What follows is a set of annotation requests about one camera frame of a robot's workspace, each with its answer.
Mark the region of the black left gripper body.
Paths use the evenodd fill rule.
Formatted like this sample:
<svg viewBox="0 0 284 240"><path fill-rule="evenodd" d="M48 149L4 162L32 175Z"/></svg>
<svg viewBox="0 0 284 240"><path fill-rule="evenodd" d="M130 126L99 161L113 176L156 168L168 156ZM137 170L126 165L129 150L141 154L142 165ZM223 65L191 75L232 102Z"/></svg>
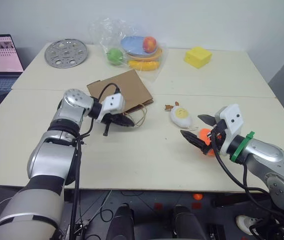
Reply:
<svg viewBox="0 0 284 240"><path fill-rule="evenodd" d="M123 115L121 113L120 114L107 113L103 116L101 122L104 123L104 124L113 123L113 124L121 126L123 124L122 117L123 117Z"/></svg>

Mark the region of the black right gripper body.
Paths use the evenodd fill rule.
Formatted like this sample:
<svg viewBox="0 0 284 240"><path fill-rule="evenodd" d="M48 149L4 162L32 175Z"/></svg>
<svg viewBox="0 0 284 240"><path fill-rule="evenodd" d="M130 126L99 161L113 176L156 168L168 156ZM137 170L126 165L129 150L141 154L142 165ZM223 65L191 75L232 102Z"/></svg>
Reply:
<svg viewBox="0 0 284 240"><path fill-rule="evenodd" d="M220 120L219 122L211 119L208 121L208 125L213 127L211 131L215 130L217 132L215 136L215 142L217 150L220 151L226 138L226 133L225 133L225 129L227 128L226 122L223 119Z"/></svg>

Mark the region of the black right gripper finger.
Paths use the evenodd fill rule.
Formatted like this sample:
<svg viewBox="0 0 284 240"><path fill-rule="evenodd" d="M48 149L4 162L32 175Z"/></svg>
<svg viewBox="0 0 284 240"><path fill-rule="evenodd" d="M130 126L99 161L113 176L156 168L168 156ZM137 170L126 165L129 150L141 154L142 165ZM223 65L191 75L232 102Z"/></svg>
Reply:
<svg viewBox="0 0 284 240"><path fill-rule="evenodd" d="M213 127L213 126L216 125L216 119L215 119L214 116L210 116L208 114L200 114L200 115L198 115L198 118L209 126Z"/></svg>
<svg viewBox="0 0 284 240"><path fill-rule="evenodd" d="M211 150L211 144L207 145L203 140L197 137L194 133L187 130L180 130L182 136L192 145L197 147L202 151L202 153L207 154Z"/></svg>

